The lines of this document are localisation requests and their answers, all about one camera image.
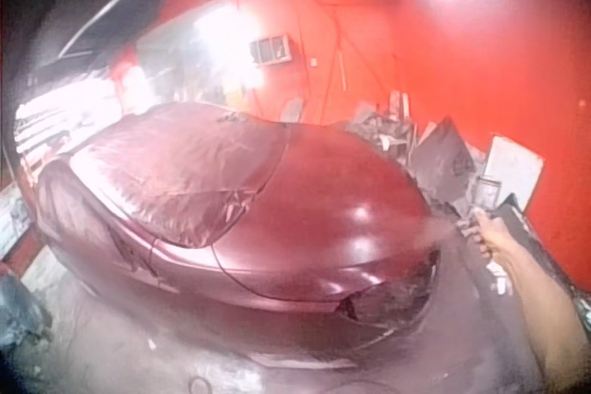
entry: concrete floor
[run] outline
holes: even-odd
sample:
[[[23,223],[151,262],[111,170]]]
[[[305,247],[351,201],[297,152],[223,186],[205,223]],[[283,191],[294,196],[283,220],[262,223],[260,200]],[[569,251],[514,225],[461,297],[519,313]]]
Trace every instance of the concrete floor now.
[[[446,254],[451,265],[440,270],[440,295],[414,335],[383,340],[351,368],[295,370],[189,344],[124,314],[90,295],[44,249],[23,280],[52,312],[54,337],[23,343],[14,363],[31,392],[60,394],[534,391],[539,374],[514,300],[499,298],[490,318],[469,273],[456,268],[455,253]],[[504,322],[507,337],[499,337],[490,321]],[[503,343],[513,349],[507,353]]]

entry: maroon car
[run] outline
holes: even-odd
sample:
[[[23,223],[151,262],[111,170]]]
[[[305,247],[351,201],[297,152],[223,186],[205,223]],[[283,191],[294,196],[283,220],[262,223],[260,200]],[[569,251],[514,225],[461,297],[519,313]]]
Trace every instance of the maroon car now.
[[[38,201],[56,255],[99,293],[125,277],[188,303],[375,324],[384,306],[425,302],[426,202],[402,169],[336,128],[161,105],[48,163]]]

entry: car hood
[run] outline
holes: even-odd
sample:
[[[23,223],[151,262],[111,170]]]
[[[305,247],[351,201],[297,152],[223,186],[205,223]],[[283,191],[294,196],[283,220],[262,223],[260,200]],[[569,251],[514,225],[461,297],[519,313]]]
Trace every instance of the car hood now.
[[[285,125],[203,103],[127,116],[75,152],[70,167],[98,198],[182,247],[210,245],[277,167]]]
[[[254,293],[330,302],[409,278],[427,203],[410,177],[335,128],[294,125],[285,154],[249,211],[213,249]]]

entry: hand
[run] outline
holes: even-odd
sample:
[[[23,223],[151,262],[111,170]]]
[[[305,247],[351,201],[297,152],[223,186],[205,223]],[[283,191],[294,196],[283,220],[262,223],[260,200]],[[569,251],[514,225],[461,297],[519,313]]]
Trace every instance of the hand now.
[[[518,246],[517,242],[501,218],[490,219],[482,209],[474,209],[472,215],[476,219],[476,226],[470,231],[480,244],[480,252],[485,258],[492,258],[502,265],[507,255]]]

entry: car windshield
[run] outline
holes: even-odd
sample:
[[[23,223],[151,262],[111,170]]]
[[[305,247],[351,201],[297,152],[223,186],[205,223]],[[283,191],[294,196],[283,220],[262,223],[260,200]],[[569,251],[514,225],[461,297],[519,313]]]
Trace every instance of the car windshield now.
[[[224,233],[265,185],[287,137],[281,124],[173,103],[107,128],[70,166],[150,233],[199,248]]]

